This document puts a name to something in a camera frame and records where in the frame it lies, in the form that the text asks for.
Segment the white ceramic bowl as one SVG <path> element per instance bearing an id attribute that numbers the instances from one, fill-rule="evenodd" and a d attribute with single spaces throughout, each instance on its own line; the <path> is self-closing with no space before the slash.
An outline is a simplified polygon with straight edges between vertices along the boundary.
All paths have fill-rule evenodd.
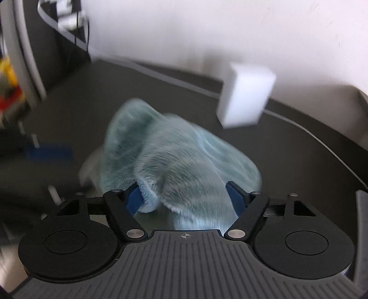
<path id="1" fill-rule="evenodd" d="M 125 190 L 137 182 L 144 197 L 144 203 L 138 211 L 152 213 L 160 209 L 162 206 L 160 200 L 134 174 L 135 162 L 141 149 L 141 146 L 117 151 L 107 151 L 103 146 L 97 148 L 79 171 L 80 184 L 82 186 L 90 184 L 96 194 L 103 194 L 112 189 Z"/>

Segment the teal striped microfiber cloth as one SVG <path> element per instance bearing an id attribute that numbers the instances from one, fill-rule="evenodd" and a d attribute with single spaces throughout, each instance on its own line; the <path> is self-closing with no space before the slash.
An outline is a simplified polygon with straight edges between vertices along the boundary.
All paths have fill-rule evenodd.
<path id="1" fill-rule="evenodd" d="M 226 231 L 237 219 L 225 187 L 230 181 L 249 193 L 262 185 L 245 154 L 196 124 L 140 99 L 123 104 L 109 123 L 100 190 L 137 183 L 144 198 L 139 211 L 166 209 L 176 230 Z"/>

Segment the white sponge block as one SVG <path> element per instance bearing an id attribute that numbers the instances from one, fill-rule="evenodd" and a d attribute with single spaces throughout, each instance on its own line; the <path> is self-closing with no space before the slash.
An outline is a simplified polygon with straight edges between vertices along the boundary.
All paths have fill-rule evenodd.
<path id="1" fill-rule="evenodd" d="M 265 66 L 230 63 L 216 111 L 222 127 L 256 125 L 275 83 L 276 74 Z"/>

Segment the white charger plug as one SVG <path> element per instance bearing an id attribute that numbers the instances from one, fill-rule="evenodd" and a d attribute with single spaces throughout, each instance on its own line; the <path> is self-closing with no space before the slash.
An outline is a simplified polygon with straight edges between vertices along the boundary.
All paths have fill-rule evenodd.
<path id="1" fill-rule="evenodd" d="M 61 31 L 74 31 L 89 24 L 83 10 L 73 11 L 71 0 L 56 2 L 57 27 Z"/>

